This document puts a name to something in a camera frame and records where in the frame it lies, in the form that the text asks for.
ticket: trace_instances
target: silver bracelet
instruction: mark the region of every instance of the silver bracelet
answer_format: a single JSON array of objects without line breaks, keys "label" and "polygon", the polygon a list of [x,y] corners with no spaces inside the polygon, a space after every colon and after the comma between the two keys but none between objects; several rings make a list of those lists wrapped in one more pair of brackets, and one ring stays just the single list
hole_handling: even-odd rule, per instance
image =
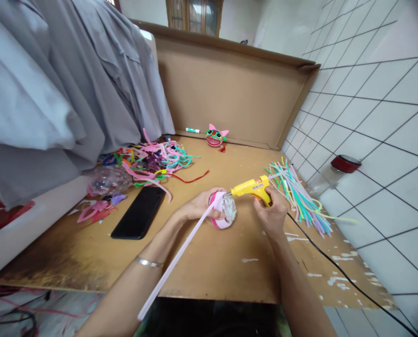
[{"label": "silver bracelet", "polygon": [[136,256],[135,260],[139,262],[140,264],[147,265],[149,267],[162,268],[164,266],[164,264],[157,264],[155,262],[150,262],[150,261],[140,258],[139,256]]}]

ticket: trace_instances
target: red jar lid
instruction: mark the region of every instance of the red jar lid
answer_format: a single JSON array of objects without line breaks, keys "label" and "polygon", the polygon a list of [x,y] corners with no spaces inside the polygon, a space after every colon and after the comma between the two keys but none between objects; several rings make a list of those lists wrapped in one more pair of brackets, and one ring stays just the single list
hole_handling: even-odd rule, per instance
[{"label": "red jar lid", "polygon": [[353,173],[362,163],[348,155],[339,154],[331,161],[331,165],[342,172]]}]

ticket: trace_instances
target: cardboard backdrop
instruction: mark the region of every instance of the cardboard backdrop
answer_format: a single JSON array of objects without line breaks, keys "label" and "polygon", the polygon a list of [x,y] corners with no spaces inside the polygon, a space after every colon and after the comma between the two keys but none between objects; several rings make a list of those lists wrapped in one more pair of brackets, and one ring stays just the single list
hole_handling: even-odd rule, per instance
[{"label": "cardboard backdrop", "polygon": [[[133,21],[156,39],[159,72],[177,134],[280,149],[320,65],[235,42]],[[200,134],[186,128],[200,129]]]}]

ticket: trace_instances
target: yellow glue gun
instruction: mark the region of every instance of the yellow glue gun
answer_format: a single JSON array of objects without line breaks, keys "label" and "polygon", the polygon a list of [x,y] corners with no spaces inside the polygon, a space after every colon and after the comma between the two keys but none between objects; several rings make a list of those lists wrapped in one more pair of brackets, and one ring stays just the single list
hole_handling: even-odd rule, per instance
[{"label": "yellow glue gun", "polygon": [[267,192],[265,192],[265,188],[270,184],[270,181],[267,176],[260,176],[259,180],[248,180],[245,183],[241,183],[237,185],[233,189],[231,189],[230,193],[226,195],[234,195],[234,196],[242,196],[246,193],[251,193],[256,199],[262,200],[266,207],[271,206],[271,198]]}]

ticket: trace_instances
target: wooden window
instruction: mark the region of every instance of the wooden window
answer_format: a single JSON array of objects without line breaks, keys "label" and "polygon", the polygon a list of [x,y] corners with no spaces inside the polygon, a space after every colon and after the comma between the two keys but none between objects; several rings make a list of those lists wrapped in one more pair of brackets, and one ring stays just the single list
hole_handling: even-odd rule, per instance
[{"label": "wooden window", "polygon": [[122,10],[120,8],[120,2],[119,0],[106,0],[107,2],[111,3],[112,5],[114,5],[115,8],[117,8],[117,10],[121,13]]},{"label": "wooden window", "polygon": [[218,37],[223,0],[166,0],[168,26]]}]

